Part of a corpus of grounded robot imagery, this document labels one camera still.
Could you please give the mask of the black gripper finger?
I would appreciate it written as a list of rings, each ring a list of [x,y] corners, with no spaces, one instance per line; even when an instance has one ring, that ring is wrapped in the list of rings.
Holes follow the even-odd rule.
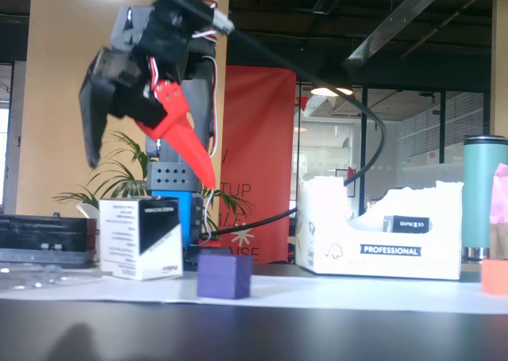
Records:
[[[96,57],[89,66],[79,91],[85,153],[90,168],[97,167],[101,159],[107,116],[114,110],[117,84],[114,73],[111,72],[113,65],[110,58]]]

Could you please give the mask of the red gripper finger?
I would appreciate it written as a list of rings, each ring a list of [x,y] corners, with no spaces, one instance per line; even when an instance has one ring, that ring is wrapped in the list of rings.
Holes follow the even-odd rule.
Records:
[[[166,140],[202,184],[207,188],[214,188],[216,182],[214,169],[208,151],[187,119],[190,107],[181,86],[178,83],[160,80],[155,85],[153,93],[166,115],[154,128],[136,121],[138,127],[153,140]]]

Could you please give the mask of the black and gray gripper body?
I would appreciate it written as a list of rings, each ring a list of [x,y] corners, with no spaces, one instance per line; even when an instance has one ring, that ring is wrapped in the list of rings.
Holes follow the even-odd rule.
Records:
[[[148,61],[154,59],[177,67],[187,49],[189,33],[183,16],[161,6],[122,7],[114,23],[110,45],[101,48],[96,57],[112,59],[117,84],[115,117],[128,116],[154,128],[166,115],[154,97],[145,96],[144,88],[155,77],[149,73]]]

